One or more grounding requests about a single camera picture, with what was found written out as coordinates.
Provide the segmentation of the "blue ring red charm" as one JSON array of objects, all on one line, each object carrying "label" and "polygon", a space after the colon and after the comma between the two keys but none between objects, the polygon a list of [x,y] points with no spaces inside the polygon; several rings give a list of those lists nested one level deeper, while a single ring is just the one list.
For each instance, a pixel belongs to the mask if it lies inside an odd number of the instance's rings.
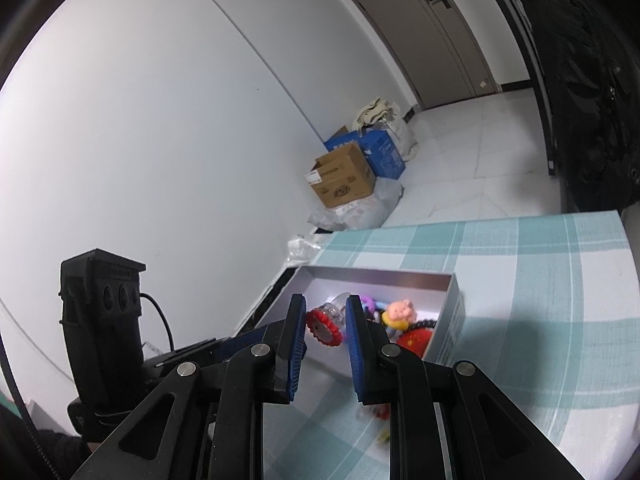
[{"label": "blue ring red charm", "polygon": [[416,328],[403,333],[396,340],[396,344],[416,354],[423,359],[431,342],[434,330],[431,328]]}]

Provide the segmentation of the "purple ring pig toy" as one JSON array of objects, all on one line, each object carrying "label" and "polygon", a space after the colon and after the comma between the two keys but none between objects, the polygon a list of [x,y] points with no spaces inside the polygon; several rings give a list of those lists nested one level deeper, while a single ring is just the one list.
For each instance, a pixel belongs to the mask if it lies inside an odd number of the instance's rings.
[{"label": "purple ring pig toy", "polygon": [[389,304],[375,301],[369,296],[361,296],[360,299],[370,318],[382,323],[392,332],[405,332],[418,320],[416,309],[408,299],[393,301]]}]

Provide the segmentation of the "red clear gear charm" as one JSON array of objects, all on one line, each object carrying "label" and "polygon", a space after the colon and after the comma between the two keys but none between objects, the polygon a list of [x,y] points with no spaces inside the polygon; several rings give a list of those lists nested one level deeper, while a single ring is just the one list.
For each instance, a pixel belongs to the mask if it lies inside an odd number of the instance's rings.
[{"label": "red clear gear charm", "polygon": [[328,347],[340,346],[346,338],[346,302],[349,292],[326,300],[306,314],[306,325],[314,339]]}]

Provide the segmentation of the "silver phone box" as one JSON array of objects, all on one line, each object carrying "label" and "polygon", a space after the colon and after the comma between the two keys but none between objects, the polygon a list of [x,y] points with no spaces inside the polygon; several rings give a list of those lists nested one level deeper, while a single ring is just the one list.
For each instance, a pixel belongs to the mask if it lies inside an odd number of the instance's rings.
[{"label": "silver phone box", "polygon": [[454,362],[452,352],[465,310],[452,274],[301,266],[270,290],[248,326],[262,327],[284,318],[294,294],[306,300],[307,356],[337,374],[352,374],[346,312],[352,295],[360,298],[366,319],[380,324],[394,344],[426,362]]}]

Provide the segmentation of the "teal checkered tablecloth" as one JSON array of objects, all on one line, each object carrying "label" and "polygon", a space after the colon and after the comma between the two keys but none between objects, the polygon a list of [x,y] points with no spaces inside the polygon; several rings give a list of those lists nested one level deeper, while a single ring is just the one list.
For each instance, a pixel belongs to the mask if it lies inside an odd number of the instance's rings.
[{"label": "teal checkered tablecloth", "polygon": [[462,303],[451,361],[475,363],[587,479],[639,444],[639,283],[616,212],[401,226],[332,235],[267,313],[343,292]]}]

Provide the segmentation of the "silver plastic parcel bag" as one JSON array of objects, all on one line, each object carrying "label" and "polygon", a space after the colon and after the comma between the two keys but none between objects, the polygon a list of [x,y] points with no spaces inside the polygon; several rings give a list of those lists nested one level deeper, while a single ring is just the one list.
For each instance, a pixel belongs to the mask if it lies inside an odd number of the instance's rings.
[{"label": "silver plastic parcel bag", "polygon": [[290,268],[310,263],[322,251],[323,234],[309,234],[296,236],[288,241],[288,255],[286,265]]}]

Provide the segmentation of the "grey plastic parcel bag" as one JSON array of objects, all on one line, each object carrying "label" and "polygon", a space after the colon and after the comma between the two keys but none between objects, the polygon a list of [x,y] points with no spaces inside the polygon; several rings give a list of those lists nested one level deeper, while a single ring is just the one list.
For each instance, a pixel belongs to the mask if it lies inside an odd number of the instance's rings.
[{"label": "grey plastic parcel bag", "polygon": [[380,228],[394,212],[404,194],[398,180],[378,178],[373,193],[334,208],[317,207],[308,221],[325,231],[358,231]]}]

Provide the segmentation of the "brown cardboard box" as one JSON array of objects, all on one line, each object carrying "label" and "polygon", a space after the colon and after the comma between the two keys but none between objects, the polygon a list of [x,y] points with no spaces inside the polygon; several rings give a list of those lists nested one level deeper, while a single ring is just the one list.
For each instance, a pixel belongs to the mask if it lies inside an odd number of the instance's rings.
[{"label": "brown cardboard box", "polygon": [[319,157],[305,179],[326,208],[361,200],[374,191],[375,174],[355,142]]}]

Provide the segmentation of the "blue cardboard box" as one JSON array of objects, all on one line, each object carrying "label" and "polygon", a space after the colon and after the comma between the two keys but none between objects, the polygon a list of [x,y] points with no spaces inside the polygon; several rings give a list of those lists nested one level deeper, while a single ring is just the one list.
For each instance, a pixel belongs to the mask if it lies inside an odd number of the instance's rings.
[{"label": "blue cardboard box", "polygon": [[379,178],[398,180],[406,166],[392,137],[386,130],[347,131],[341,128],[324,146],[330,152],[342,145],[355,142],[359,145],[373,173]]}]

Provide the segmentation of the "black coat rack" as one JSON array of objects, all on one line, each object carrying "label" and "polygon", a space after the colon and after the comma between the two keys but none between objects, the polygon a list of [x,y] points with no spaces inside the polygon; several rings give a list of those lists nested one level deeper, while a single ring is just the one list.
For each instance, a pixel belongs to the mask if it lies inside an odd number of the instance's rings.
[{"label": "black coat rack", "polygon": [[544,71],[535,46],[532,28],[518,0],[495,0],[495,2],[506,19],[506,24],[508,24],[518,45],[518,50],[521,52],[529,79],[532,82],[542,133],[544,134],[548,174],[554,176],[556,170],[556,143],[553,135],[551,107],[546,86],[544,85]]}]

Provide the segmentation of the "white sack with cloth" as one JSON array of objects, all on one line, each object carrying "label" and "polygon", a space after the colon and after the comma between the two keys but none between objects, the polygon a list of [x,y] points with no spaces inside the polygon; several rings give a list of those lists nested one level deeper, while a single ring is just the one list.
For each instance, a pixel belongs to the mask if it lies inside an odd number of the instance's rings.
[{"label": "white sack with cloth", "polygon": [[376,98],[360,110],[352,122],[352,130],[361,134],[369,130],[385,130],[404,162],[414,159],[418,152],[416,136],[394,102]]}]

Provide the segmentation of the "grey entrance door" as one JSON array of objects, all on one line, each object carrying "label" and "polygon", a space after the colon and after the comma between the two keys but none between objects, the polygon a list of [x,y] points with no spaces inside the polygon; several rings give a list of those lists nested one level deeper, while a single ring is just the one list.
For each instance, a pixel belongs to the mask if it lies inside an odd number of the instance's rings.
[{"label": "grey entrance door", "polygon": [[454,0],[352,0],[390,50],[421,108],[498,91]]}]

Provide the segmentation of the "black backpack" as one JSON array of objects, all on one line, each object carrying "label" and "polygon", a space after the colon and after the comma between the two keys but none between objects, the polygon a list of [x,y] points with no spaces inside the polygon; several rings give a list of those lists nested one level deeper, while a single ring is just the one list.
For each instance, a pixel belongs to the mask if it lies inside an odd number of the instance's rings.
[{"label": "black backpack", "polygon": [[639,199],[639,0],[521,0],[580,211]]}]

